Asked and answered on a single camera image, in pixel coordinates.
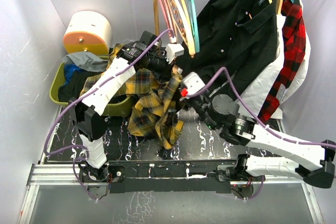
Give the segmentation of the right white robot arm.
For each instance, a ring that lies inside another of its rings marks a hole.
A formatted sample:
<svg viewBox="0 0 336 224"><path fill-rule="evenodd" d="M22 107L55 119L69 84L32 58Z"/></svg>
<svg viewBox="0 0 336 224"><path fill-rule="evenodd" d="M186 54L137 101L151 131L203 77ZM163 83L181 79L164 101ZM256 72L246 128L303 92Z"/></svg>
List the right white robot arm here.
<svg viewBox="0 0 336 224"><path fill-rule="evenodd" d="M213 99L205 94L190 97L183 88L181 100L192 107L211 130L220 129L220 137L227 142L275 154L274 157L241 155L234 167L238 179L286 176L302 179L314 187L331 188L335 176L335 142L304 141L258 124L239 114L239 104L227 95L220 94Z"/></svg>

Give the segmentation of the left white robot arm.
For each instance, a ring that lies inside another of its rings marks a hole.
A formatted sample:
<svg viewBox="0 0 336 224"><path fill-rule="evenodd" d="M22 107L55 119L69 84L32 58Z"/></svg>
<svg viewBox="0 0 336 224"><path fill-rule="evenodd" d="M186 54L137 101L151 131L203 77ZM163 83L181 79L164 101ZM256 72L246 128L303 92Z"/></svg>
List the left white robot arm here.
<svg viewBox="0 0 336 224"><path fill-rule="evenodd" d="M71 119L86 152L86 167L82 171L98 182L104 181L109 173L102 139L107 129L102 117L106 106L138 70L147 69L157 77L169 77L173 61L184 53L176 38L164 49L159 46L160 38L144 31L138 41L122 46L100 79L77 100L69 101Z"/></svg>

